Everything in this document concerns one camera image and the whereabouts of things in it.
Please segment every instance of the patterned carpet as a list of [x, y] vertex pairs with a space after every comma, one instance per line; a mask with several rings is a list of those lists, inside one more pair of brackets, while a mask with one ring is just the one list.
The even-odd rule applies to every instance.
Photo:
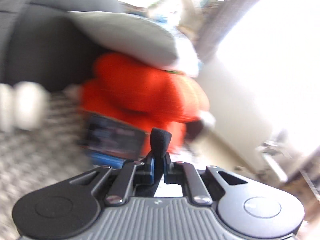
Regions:
[[[16, 130], [12, 135], [0, 133], [0, 240], [19, 237], [11, 211], [20, 197], [92, 168], [77, 145], [83, 126], [76, 105], [59, 93], [52, 95], [41, 129]], [[186, 148], [172, 156], [172, 160], [196, 163], [195, 155]], [[178, 196], [181, 187], [162, 182], [156, 195], [168, 196], [168, 192], [170, 196]]]

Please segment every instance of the white wall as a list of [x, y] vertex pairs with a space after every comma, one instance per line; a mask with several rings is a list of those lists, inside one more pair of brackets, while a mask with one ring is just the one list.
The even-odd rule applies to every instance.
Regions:
[[214, 132], [255, 171], [263, 166], [254, 151], [269, 139], [272, 126], [254, 105], [254, 96], [213, 57], [200, 71], [197, 82], [207, 94], [216, 118]]

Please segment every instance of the floor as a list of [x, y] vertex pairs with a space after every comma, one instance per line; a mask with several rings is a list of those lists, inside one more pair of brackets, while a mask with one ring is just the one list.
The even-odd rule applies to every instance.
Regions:
[[320, 235], [320, 216], [313, 221], [307, 228], [304, 236], [300, 237], [301, 240], [317, 240]]
[[201, 135], [190, 144], [190, 147], [199, 154], [201, 159], [198, 168], [203, 169], [207, 165], [215, 165], [228, 171], [234, 171], [235, 166], [241, 166], [248, 171], [246, 163], [211, 131]]

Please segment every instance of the round button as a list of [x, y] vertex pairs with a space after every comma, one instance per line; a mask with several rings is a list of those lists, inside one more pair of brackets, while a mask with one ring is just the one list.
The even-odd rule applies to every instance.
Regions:
[[48, 197], [41, 200], [36, 206], [36, 212], [46, 218], [59, 218], [69, 214], [73, 204], [68, 198]]
[[272, 218], [280, 213], [281, 205], [272, 199], [253, 197], [244, 203], [244, 210], [257, 218]]

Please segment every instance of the books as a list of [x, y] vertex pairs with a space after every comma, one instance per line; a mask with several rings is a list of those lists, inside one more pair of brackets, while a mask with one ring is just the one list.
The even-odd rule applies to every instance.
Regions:
[[146, 134], [127, 123], [90, 114], [85, 146], [93, 164], [119, 166], [126, 159], [138, 160]]

